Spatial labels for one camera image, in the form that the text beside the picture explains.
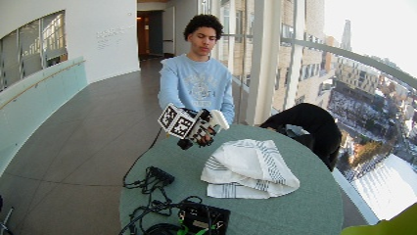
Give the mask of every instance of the doorway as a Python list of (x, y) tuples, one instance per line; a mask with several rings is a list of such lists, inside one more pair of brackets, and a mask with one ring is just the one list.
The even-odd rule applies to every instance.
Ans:
[(139, 58), (163, 57), (163, 11), (137, 12)]

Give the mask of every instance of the green tabletop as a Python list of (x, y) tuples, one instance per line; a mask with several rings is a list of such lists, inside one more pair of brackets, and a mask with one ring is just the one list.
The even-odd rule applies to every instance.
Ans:
[[(288, 195), (269, 199), (217, 199), (208, 197), (208, 183), (200, 177), (209, 155), (228, 141), (253, 139), (273, 140), (285, 163), (300, 180), (300, 188)], [(168, 137), (157, 142), (136, 162), (127, 182), (145, 178), (148, 166), (156, 166), (175, 176), (175, 182), (164, 189), (173, 203), (188, 196), (199, 196), (205, 205), (231, 210), (228, 235), (244, 234), (338, 234), (342, 224), (342, 202), (337, 183), (318, 157), (298, 142), (271, 130), (233, 124), (215, 136), (211, 146), (193, 146), (181, 150), (179, 139)], [(129, 223), (133, 209), (148, 204), (141, 189), (123, 189), (120, 220)], [(165, 217), (148, 214), (144, 228), (168, 222), (179, 223), (177, 210)]]

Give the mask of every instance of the striped cloth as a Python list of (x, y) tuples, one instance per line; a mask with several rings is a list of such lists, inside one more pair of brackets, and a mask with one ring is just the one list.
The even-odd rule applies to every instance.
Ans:
[(300, 187), (272, 140), (224, 143), (208, 158), (201, 180), (215, 198), (265, 199)]

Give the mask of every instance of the sky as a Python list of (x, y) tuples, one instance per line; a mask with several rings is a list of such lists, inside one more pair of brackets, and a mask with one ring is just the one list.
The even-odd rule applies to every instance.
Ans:
[(352, 51), (389, 58), (417, 77), (417, 0), (325, 0), (325, 34), (338, 43), (345, 20)]

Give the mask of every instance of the electronic device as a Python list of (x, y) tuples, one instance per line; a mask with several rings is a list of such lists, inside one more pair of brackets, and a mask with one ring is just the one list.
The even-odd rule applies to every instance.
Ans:
[(229, 223), (231, 211), (200, 203), (184, 201), (179, 211), (181, 226), (195, 234), (209, 230), (211, 234), (224, 235)]
[(220, 126), (217, 131), (212, 130), (211, 135), (220, 132), (221, 129), (228, 129), (229, 124), (224, 118), (221, 111), (201, 109), (199, 112), (180, 109), (175, 105), (169, 104), (163, 111), (157, 122), (163, 127), (164, 131), (179, 137), (179, 146), (187, 150), (193, 146), (193, 142), (199, 143), (200, 146), (209, 145), (212, 142), (201, 144), (197, 138), (207, 134), (209, 127)]

